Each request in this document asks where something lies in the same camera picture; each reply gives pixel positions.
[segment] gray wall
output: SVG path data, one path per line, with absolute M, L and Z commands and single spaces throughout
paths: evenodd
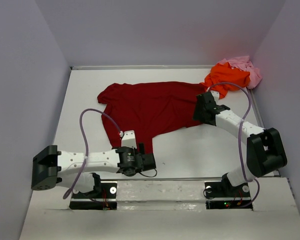
M 214 65 L 252 55 L 284 0 L 36 0 L 71 66 Z
M 70 69 L 34 0 L 0 0 L 0 240 L 19 239 L 33 156 L 51 144 Z
M 286 1 L 253 60 L 263 75 L 257 104 L 265 126 L 280 131 L 288 158 L 281 172 L 300 211 L 300 0 Z

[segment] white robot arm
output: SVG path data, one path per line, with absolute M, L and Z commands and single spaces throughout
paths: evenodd
M 84 162 L 81 152 L 58 151 L 56 145 L 47 146 L 33 158 L 33 190 L 41 191 L 62 186 L 70 188 Z M 145 154 L 143 144 L 137 151 L 135 132 L 126 131 L 121 139 L 121 147 L 110 151 L 89 153 L 87 163 L 79 177 L 75 190 L 88 193 L 94 190 L 96 181 L 91 173 L 121 173 L 131 177 L 137 173 L 156 169 L 152 153 Z
M 196 97 L 194 120 L 222 128 L 236 138 L 239 137 L 240 123 L 243 119 L 229 107 L 217 105 L 218 93 L 208 91 Z M 222 176 L 222 188 L 226 191 L 287 165 L 285 150 L 276 129 L 264 129 L 244 121 L 240 138 L 246 145 L 246 162 L 243 167 L 239 166 Z

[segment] red wire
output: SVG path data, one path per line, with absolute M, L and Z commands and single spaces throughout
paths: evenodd
M 240 194 L 240 197 L 241 197 L 240 202 L 239 202 L 239 205 L 241 205 L 241 204 L 242 204 L 242 200 L 243 200 L 243 196 L 242 196 L 242 193 L 241 193 L 240 190 L 239 190 L 239 194 Z

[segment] red t-shirt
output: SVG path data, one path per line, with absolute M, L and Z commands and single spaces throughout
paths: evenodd
M 122 131 L 134 130 L 136 142 L 144 143 L 146 153 L 153 152 L 152 138 L 183 127 L 201 124 L 193 121 L 197 98 L 206 91 L 202 84 L 185 82 L 152 82 L 108 86 L 97 97 L 106 104 L 104 112 L 111 116 Z M 102 116 L 112 147 L 121 140 L 113 123 Z

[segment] black bracket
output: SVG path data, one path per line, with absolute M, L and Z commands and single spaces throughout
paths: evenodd
M 196 104 L 192 119 L 203 124 L 216 125 L 216 115 L 224 110 L 230 110 L 225 105 L 217 105 L 210 91 L 196 96 Z
M 246 164 L 257 178 L 287 165 L 287 156 L 279 132 L 266 129 L 247 138 Z
M 60 183 L 62 179 L 58 177 L 58 172 L 61 170 L 58 167 L 58 146 L 50 145 L 38 153 L 32 162 L 32 190 L 48 190 Z

